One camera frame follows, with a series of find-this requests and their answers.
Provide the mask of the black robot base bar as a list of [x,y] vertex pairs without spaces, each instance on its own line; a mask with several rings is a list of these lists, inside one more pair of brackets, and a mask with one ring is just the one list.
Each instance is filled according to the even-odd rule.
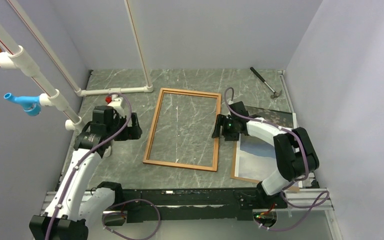
[[122,213],[127,223],[236,219],[285,209],[280,196],[264,196],[261,185],[228,188],[122,189],[106,214]]

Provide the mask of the landscape photo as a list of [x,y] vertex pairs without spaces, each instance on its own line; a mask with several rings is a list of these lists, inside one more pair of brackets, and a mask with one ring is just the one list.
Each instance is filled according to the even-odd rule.
[[[271,123],[294,129],[298,127],[294,112],[245,106],[250,115],[259,115]],[[277,169],[275,148],[252,136],[241,134],[235,143],[230,177],[257,184]]]

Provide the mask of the wooden picture frame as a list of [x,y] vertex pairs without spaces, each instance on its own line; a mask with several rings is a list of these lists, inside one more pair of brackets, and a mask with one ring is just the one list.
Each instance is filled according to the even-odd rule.
[[[211,135],[212,139],[214,139],[211,166],[150,159],[152,146],[155,139],[157,124],[158,124],[158,118],[161,112],[163,98],[165,94],[215,99],[215,119],[213,123],[214,129]],[[148,140],[145,148],[145,154],[144,154],[142,163],[148,164],[148,165],[156,165],[156,166],[164,166],[164,167],[172,167],[172,168],[216,172],[218,170],[219,138],[221,134],[221,127],[218,126],[221,109],[222,109],[222,95],[220,93],[162,87],[159,91],[159,95],[157,98],[157,103],[156,103],[154,115],[152,118],[151,127],[149,131]]]

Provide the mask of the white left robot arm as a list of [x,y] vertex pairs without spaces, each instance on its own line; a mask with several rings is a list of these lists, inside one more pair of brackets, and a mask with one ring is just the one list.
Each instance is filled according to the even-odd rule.
[[40,215],[33,215],[29,229],[36,240],[86,240],[89,228],[109,208],[124,203],[121,184],[102,182],[97,192],[82,202],[96,167],[112,141],[138,140],[142,135],[135,112],[120,115],[109,105],[93,109],[92,120],[77,135],[69,169],[52,201]]

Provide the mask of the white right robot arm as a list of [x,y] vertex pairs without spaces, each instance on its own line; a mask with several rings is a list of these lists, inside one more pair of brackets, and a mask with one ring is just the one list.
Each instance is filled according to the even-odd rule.
[[314,146],[303,127],[288,128],[272,123],[264,117],[250,115],[242,101],[229,104],[229,114],[218,114],[212,138],[224,137],[236,142],[240,135],[258,138],[274,148],[276,169],[259,183],[261,190],[255,194],[256,203],[267,208],[275,195],[294,181],[301,181],[319,168],[320,162]]

